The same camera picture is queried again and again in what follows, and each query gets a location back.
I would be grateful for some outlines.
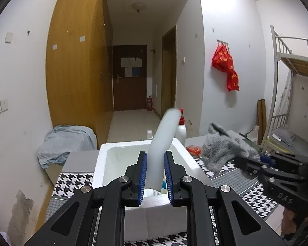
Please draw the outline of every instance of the white bottle cap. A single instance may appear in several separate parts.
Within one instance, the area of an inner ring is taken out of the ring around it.
[[[147,140],[151,140],[153,139],[153,131],[152,130],[148,130],[147,131]]]

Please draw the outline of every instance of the fuzzy gray fabric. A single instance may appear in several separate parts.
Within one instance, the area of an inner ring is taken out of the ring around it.
[[[246,142],[232,138],[221,126],[211,123],[200,156],[206,168],[219,173],[225,163],[238,155],[248,158],[259,157],[256,150]]]

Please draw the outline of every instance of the pillow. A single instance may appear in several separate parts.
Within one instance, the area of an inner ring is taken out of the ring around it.
[[[282,126],[273,130],[272,134],[278,136],[288,146],[292,146],[294,140],[296,139],[296,135],[294,135],[291,130]]]

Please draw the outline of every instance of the wooden cabinet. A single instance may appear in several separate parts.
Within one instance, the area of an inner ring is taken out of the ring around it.
[[[106,0],[57,0],[46,55],[52,123],[88,126],[99,146],[113,115],[112,37]]]

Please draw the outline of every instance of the hook rack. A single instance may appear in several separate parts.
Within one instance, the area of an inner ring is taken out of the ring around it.
[[[228,51],[229,51],[229,45],[228,45],[228,42],[224,42],[224,41],[221,41],[221,40],[217,40],[217,42],[218,42],[218,45],[221,43],[221,44],[224,44],[225,46],[227,46]]]

